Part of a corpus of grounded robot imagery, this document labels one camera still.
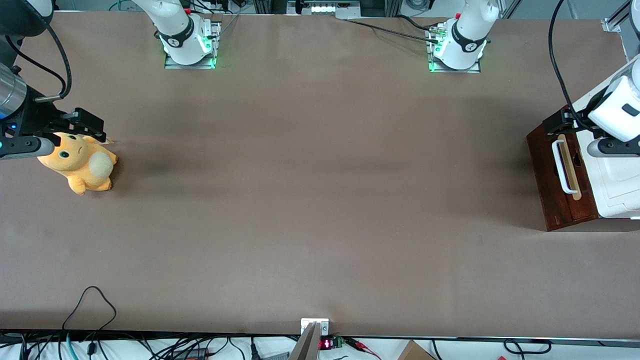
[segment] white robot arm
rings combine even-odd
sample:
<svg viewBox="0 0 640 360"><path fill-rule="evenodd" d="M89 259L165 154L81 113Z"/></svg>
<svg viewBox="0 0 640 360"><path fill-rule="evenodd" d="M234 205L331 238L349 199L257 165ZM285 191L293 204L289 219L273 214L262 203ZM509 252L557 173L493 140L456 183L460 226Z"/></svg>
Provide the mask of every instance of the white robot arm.
<svg viewBox="0 0 640 360"><path fill-rule="evenodd" d="M187 13L180 0L133 0L151 18L164 51L176 63L192 65L211 53L211 20Z"/></svg>
<svg viewBox="0 0 640 360"><path fill-rule="evenodd" d="M486 36L499 15L495 0L466 0L460 16L442 25L445 33L433 56L455 70L470 68L482 56Z"/></svg>

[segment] green cable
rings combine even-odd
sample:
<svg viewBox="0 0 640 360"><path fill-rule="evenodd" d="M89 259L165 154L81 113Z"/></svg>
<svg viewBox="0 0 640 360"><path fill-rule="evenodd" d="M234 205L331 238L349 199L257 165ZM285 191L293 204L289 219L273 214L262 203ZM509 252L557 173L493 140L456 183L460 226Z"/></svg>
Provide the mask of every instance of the green cable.
<svg viewBox="0 0 640 360"><path fill-rule="evenodd" d="M68 333L67 333L67 346L69 347L69 352L71 353L71 357L73 357L74 360L78 360L78 356L76 355L74 348L71 347L71 337L69 336Z"/></svg>

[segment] metal bracket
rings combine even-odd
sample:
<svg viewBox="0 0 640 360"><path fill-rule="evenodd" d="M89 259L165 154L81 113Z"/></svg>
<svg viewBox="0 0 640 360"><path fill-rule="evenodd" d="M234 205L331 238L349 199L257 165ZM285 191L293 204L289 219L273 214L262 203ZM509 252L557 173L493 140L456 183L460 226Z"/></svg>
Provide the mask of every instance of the metal bracket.
<svg viewBox="0 0 640 360"><path fill-rule="evenodd" d="M629 17L631 0L625 1L610 17L601 20L602 29L608 33L619 33L620 24Z"/></svg>
<svg viewBox="0 0 640 360"><path fill-rule="evenodd" d="M325 318L302 318L300 319L300 334L305 332L309 323L319 323L322 336L329 335L329 319Z"/></svg>

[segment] metal cylinder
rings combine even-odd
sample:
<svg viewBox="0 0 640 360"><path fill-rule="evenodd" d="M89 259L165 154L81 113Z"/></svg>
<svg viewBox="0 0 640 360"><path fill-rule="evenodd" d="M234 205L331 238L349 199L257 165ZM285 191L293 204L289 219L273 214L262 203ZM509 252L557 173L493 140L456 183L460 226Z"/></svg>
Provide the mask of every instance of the metal cylinder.
<svg viewBox="0 0 640 360"><path fill-rule="evenodd" d="M27 96L27 84L0 63L0 120L20 108Z"/></svg>

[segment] white floor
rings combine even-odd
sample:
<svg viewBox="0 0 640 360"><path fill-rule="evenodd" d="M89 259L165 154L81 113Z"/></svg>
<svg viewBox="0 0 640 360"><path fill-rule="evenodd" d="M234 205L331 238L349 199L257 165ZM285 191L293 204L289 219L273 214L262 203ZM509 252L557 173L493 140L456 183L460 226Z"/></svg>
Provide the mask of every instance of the white floor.
<svg viewBox="0 0 640 360"><path fill-rule="evenodd" d="M396 360L408 340L395 339L359 339L366 344L371 350L380 355L382 360ZM217 351L224 343L225 338L218 338L211 342L208 346L210 351ZM244 352L244 359L251 359L250 339L249 338L233 338L233 343ZM153 340L149 341L154 351L161 350L175 343L170 340ZM256 347L262 358L290 352L295 346L295 342L283 337L256 338ZM436 358L433 352L431 341L417 340L417 343L427 352ZM86 348L88 342L72 343L74 352L79 360L88 360ZM502 347L502 343L474 342L474 341L437 341L438 351L442 360L496 360L500 356L504 356L507 360L521 360L520 356L510 354ZM107 354L108 360L147 360L151 358L149 351L142 347L137 341L133 340L112 340L102 341L102 347ZM530 351L541 350L546 345L522 345L523 349ZM19 360L20 345L0 349L0 359L2 360ZM73 360L67 345L62 343L61 348L63 360ZM31 351L29 357L33 360L37 354L36 348ZM347 360L376 360L375 357L358 352L349 347L337 348L333 350L320 351L319 360L334 360L342 356L348 356ZM50 344L42 352L40 356L42 360L59 360L58 344ZM104 360L104 356L98 352L93 355L93 360ZM243 360L238 349L227 345L220 353L211 360ZM578 346L578 345L553 345L552 350L544 355L526 355L526 360L631 360L640 359L640 348L616 348L616 347L597 347L597 346Z"/></svg>

